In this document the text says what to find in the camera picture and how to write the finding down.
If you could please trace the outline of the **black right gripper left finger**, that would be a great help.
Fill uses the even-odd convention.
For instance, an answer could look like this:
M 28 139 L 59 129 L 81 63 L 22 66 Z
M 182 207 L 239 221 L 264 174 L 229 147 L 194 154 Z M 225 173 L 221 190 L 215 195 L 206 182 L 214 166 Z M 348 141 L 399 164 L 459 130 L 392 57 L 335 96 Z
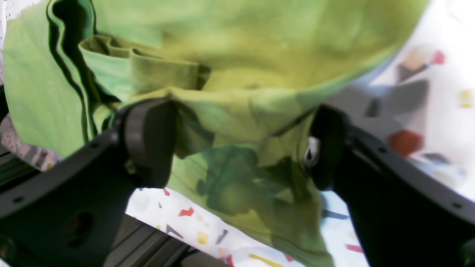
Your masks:
M 168 184 L 178 110 L 122 108 L 112 127 L 48 171 L 1 183 L 1 259 L 10 267 L 144 267 L 170 238 L 125 214 L 136 189 Z

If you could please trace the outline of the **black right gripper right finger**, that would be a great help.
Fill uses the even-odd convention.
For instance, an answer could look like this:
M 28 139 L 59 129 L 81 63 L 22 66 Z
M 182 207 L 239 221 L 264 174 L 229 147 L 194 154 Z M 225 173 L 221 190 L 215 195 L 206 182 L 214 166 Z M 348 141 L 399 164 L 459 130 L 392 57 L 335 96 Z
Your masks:
M 316 188 L 347 205 L 371 267 L 473 267 L 474 202 L 407 162 L 322 105 L 310 133 L 320 142 Z

